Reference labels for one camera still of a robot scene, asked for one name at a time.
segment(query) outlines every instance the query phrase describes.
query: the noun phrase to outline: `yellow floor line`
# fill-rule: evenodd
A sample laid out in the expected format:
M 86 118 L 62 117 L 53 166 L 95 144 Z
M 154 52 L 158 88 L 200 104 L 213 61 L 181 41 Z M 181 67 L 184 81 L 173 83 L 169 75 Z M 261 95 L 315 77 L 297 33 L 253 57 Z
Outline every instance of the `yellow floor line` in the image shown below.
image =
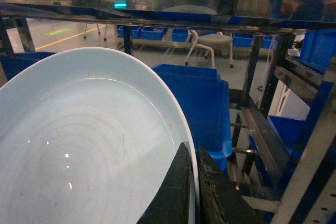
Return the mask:
M 94 31 L 94 30 L 97 30 L 97 29 L 98 29 L 98 28 L 94 28 L 94 29 L 88 30 L 88 31 L 86 31 L 86 33 L 89 33 L 89 32 L 91 32 L 91 31 Z M 35 48 L 35 50 L 40 50 L 40 49 L 42 49 L 42 48 L 50 47 L 50 46 L 52 46 L 52 45 L 54 45 L 54 44 L 63 42 L 63 41 L 68 40 L 68 39 L 75 38 L 75 37 L 80 36 L 80 35 L 83 35 L 83 34 L 84 34 L 84 32 L 79 33 L 79 34 L 75 34 L 75 35 L 72 35 L 72 36 L 70 36 L 70 37 L 68 37 L 68 38 L 60 39 L 60 40 L 55 41 L 55 42 L 53 42 L 53 43 L 46 44 L 46 45 L 41 46 L 41 47 L 37 47 L 37 48 Z

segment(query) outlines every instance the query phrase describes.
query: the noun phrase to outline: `blue plastic bin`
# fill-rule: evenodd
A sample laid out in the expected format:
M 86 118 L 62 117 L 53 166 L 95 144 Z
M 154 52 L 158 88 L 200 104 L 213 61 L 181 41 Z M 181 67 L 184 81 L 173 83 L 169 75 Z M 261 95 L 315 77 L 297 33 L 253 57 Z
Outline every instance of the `blue plastic bin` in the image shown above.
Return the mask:
M 272 39 L 273 39 L 272 36 L 267 36 L 267 37 L 262 38 L 261 47 L 262 48 L 269 48 L 272 44 Z
M 162 28 L 144 27 L 141 30 L 141 35 L 143 39 L 161 40 L 163 37 L 163 33 L 164 31 Z
M 251 47 L 253 34 L 233 34 L 234 47 Z
M 141 27 L 140 26 L 132 26 L 132 37 L 133 39 L 139 39 L 141 35 Z M 124 37 L 124 26 L 118 28 L 119 37 Z
M 55 54 L 54 52 L 24 52 L 16 54 L 15 59 L 0 55 L 0 62 L 4 69 L 7 80 L 10 80 L 21 71 L 34 63 Z
M 228 83 L 220 79 L 215 69 L 162 64 L 153 70 L 180 104 L 195 149 L 204 146 L 225 170 L 227 157 L 232 153 Z
M 172 31 L 172 41 L 185 42 L 188 39 L 188 30 L 174 29 Z
M 325 72 L 336 55 L 336 29 L 308 31 L 303 41 L 300 62 Z

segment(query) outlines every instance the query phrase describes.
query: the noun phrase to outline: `metal rack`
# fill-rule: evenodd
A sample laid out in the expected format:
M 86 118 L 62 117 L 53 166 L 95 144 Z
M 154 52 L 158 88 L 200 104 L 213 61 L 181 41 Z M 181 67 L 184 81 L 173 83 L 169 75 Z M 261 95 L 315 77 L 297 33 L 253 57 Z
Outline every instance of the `metal rack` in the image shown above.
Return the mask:
M 3 0 L 0 13 L 6 18 L 45 18 L 125 25 L 125 51 L 132 54 L 132 38 L 129 26 L 153 26 L 185 29 L 211 29 L 217 31 L 244 31 L 254 34 L 245 84 L 242 90 L 230 90 L 231 108 L 239 110 L 233 123 L 233 147 L 236 153 L 246 155 L 243 172 L 238 171 L 236 155 L 228 160 L 229 177 L 239 185 L 244 199 L 255 209 L 274 212 L 272 224 L 328 223 L 336 209 L 335 166 L 329 166 L 329 177 L 321 177 L 323 164 L 328 160 L 328 150 L 335 145 L 336 135 L 336 71 L 333 64 L 325 74 L 318 74 L 287 56 L 288 45 L 293 34 L 307 29 L 336 27 L 336 14 L 321 9 L 311 15 L 299 12 L 282 12 L 284 0 Z M 307 8 L 318 8 L 323 0 L 302 0 Z M 204 6 L 217 12 L 207 15 L 194 8 L 192 14 L 165 12 L 166 8 L 178 5 Z M 29 29 L 17 23 L 25 50 L 34 51 Z M 0 20 L 2 43 L 8 44 L 5 21 Z M 277 43 L 271 60 L 260 107 L 251 99 L 249 92 L 264 35 L 277 35 Z M 8 56 L 14 57 L 10 50 Z M 277 185 L 292 158 L 282 141 L 268 124 L 269 112 L 278 80 L 284 82 L 307 105 L 314 108 L 311 113 L 311 134 L 302 146 L 302 157 L 295 160 L 296 169 L 284 191 Z M 257 152 L 237 148 L 241 128 L 248 128 L 257 146 Z M 248 176 L 255 157 L 261 158 L 273 187 L 249 185 Z M 259 171 L 261 184 L 262 174 Z M 306 193 L 312 183 L 318 180 L 318 197 L 303 209 Z

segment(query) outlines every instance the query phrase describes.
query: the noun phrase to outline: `white ceramic plate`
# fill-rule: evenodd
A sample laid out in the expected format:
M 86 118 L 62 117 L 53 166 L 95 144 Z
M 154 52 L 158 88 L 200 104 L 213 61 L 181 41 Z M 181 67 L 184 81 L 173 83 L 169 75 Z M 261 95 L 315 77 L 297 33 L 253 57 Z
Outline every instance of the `white ceramic plate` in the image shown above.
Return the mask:
M 122 52 L 80 48 L 0 89 L 0 223 L 136 223 L 181 142 L 194 145 L 165 83 Z

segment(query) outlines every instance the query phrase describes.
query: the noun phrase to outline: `stool seat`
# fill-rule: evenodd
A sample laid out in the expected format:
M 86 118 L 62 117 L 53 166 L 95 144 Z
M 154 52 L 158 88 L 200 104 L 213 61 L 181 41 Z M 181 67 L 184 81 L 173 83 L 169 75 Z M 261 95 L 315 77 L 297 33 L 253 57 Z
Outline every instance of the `stool seat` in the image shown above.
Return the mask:
M 220 34 L 207 34 L 204 36 L 199 36 L 198 43 L 206 45 L 221 46 L 226 43 L 231 43 L 233 38 L 231 36 L 220 35 Z

